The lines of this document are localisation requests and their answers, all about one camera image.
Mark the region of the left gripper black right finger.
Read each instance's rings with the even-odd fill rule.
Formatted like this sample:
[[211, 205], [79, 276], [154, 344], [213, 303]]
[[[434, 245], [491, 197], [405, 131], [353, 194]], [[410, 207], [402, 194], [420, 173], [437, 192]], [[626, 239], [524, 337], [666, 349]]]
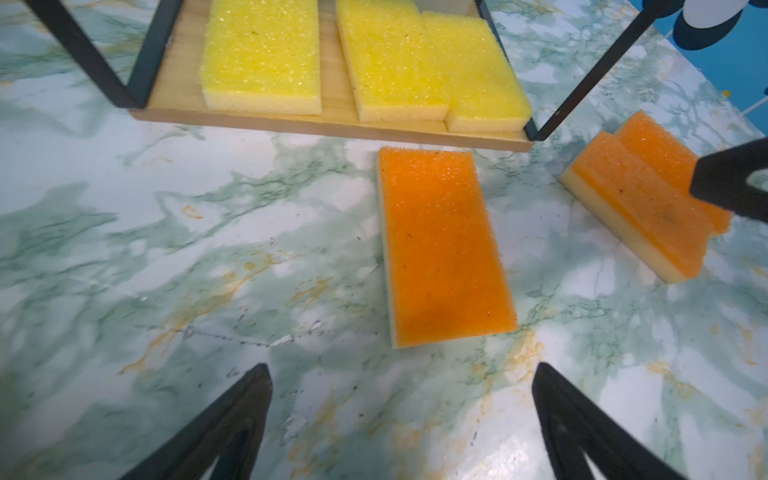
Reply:
[[532, 395], [550, 465], [558, 479], [682, 477], [634, 439], [546, 362], [537, 365]]

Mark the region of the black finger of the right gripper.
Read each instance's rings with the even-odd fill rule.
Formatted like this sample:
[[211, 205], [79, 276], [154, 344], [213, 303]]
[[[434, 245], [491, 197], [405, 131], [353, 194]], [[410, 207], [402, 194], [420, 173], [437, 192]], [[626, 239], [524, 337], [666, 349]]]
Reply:
[[696, 199], [752, 220], [767, 222], [767, 192], [748, 183], [767, 168], [767, 138], [701, 157], [689, 193]]

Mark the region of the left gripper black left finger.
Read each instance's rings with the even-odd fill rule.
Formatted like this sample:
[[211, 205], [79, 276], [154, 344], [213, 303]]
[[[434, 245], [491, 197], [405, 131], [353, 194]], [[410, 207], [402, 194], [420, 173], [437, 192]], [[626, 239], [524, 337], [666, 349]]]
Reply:
[[268, 366], [254, 366], [125, 479], [251, 477], [261, 446], [273, 383]]

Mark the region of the orange sponge front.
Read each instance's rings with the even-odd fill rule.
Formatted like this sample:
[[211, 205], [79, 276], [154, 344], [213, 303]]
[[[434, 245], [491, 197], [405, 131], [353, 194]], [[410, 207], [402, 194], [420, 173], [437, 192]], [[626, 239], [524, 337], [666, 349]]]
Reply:
[[393, 347], [516, 330], [472, 154], [383, 147], [376, 178]]

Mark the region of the yellow sponge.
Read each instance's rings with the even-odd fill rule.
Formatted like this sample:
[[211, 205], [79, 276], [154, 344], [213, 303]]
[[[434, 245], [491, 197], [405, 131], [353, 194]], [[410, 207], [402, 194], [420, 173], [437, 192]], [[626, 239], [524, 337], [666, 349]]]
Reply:
[[450, 94], [413, 1], [335, 3], [362, 123], [445, 120]]
[[447, 78], [452, 133], [517, 132], [533, 115], [526, 96], [489, 24], [477, 17], [421, 13]]
[[199, 80], [210, 110], [319, 116], [318, 3], [212, 2]]

